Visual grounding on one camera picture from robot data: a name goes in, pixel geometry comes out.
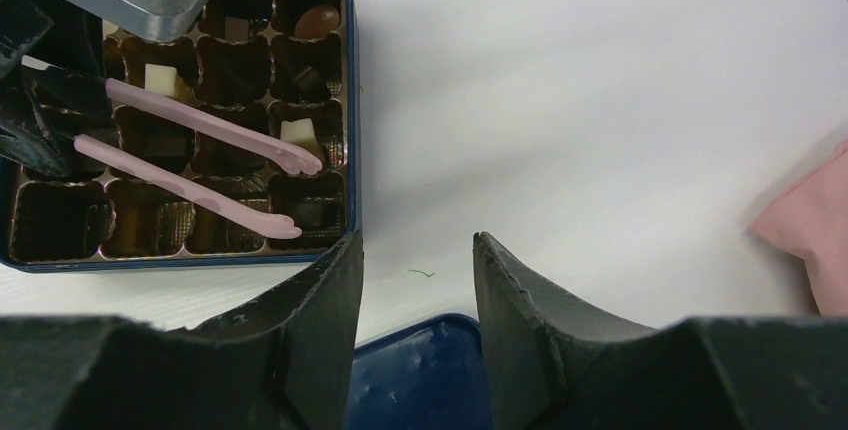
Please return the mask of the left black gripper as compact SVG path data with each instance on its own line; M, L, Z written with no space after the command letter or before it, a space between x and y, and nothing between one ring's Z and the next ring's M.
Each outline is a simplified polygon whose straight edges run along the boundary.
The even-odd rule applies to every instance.
M1 0L1 155L74 172L75 136L112 123L102 21L65 0Z

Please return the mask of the white square chocolate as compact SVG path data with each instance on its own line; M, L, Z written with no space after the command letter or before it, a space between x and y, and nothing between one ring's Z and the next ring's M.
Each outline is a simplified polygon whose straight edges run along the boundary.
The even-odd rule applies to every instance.
M282 121L280 124L280 139L309 151L317 150L320 147L313 121L310 118Z

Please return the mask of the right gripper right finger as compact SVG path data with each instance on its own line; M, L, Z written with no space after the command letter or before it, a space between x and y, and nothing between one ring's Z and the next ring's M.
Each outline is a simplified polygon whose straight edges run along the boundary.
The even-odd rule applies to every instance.
M498 429L843 429L847 322L690 317L653 329L473 243Z

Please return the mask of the blue chocolate box with insert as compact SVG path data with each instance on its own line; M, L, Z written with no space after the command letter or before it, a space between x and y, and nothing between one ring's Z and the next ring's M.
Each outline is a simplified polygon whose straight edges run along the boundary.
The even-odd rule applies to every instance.
M334 6L339 27L293 37ZM360 227L354 0L207 0L183 36L102 21L112 123L73 139L74 172L1 155L1 261L29 273L311 262ZM147 63L180 94L144 89ZM280 139L310 118L320 147Z

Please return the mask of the milk oval chocolate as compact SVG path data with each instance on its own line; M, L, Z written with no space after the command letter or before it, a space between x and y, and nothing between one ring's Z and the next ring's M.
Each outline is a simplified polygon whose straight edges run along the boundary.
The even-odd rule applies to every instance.
M322 39L341 23L340 12L332 5L319 4L304 12L297 20L293 37L303 40Z

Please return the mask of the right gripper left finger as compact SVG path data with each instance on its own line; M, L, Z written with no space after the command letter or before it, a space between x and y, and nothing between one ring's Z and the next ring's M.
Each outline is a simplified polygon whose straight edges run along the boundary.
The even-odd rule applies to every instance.
M360 232L192 330L116 316L5 317L5 429L341 429Z

